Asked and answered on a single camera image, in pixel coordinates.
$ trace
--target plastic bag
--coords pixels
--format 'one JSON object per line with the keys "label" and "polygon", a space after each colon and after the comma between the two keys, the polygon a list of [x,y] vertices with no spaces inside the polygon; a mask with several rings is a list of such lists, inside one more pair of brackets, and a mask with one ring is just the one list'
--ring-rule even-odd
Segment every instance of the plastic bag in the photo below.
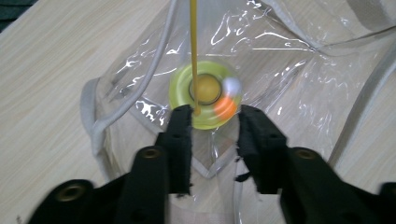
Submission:
{"label": "plastic bag", "polygon": [[[330,26],[326,32],[333,32],[335,39],[310,38],[309,29],[301,27],[312,29],[317,24],[276,7],[281,2],[269,3],[276,14],[255,1],[199,1],[199,56],[230,65],[242,83],[242,104],[265,111],[289,138],[290,147],[309,147],[329,158],[353,103],[394,42],[395,32],[345,36]],[[188,1],[172,1],[171,13],[160,12],[106,74],[90,81],[83,91],[83,123],[108,179],[128,172],[136,151],[151,146],[166,128],[171,112],[169,83],[190,61],[188,6]],[[290,8],[287,2],[282,6]],[[281,12],[289,13],[289,20],[282,19]],[[350,22],[362,26],[359,20]],[[293,33],[292,23],[299,24],[301,32]],[[169,38],[162,38],[167,30]],[[153,68],[162,43],[166,48]],[[152,80],[130,107],[131,96],[145,85],[150,70],[155,71]],[[116,119],[109,119],[114,114]],[[238,124],[234,117],[217,129],[193,130],[191,196],[171,197],[171,223],[282,220],[276,196],[258,195],[252,181],[233,181],[246,169],[242,162],[233,162]]]}

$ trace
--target yellow rod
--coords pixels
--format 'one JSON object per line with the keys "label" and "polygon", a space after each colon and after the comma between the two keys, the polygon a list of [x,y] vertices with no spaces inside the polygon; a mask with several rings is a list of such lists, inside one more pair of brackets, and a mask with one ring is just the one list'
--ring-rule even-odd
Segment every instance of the yellow rod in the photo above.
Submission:
{"label": "yellow rod", "polygon": [[198,104],[198,74],[197,74],[197,1],[190,0],[190,39],[191,39],[191,67],[192,67],[192,90],[194,92],[194,115],[201,114]]}

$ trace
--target light wood surface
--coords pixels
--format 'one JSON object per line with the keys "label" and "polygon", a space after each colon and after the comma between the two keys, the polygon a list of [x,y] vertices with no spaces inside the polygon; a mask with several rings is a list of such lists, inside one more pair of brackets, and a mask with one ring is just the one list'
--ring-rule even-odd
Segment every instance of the light wood surface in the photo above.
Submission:
{"label": "light wood surface", "polygon": [[[104,184],[80,122],[82,86],[132,45],[165,3],[40,0],[0,34],[0,223],[25,223],[65,180]],[[396,181],[395,87],[392,76],[336,167],[370,191]]]}

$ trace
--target orange object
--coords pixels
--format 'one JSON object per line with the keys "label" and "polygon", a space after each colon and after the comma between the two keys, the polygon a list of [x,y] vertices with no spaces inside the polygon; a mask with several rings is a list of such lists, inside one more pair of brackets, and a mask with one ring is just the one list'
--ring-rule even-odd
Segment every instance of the orange object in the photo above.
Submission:
{"label": "orange object", "polygon": [[230,119],[236,112],[236,104],[230,97],[221,97],[215,103],[215,113],[221,120]]}

